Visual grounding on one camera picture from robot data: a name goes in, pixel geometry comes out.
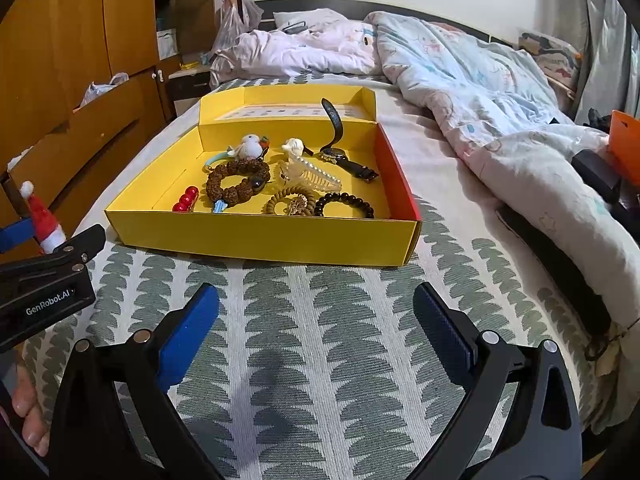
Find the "person's left hand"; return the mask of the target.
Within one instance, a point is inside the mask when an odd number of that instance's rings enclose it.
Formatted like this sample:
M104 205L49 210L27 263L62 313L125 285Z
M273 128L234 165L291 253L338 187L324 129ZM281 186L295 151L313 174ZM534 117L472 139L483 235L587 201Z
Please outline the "person's left hand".
M23 419L21 434L24 441L40 457L49 451L50 431L43 418L42 409L29 371L22 361L15 365L16 384L10 389L12 410Z

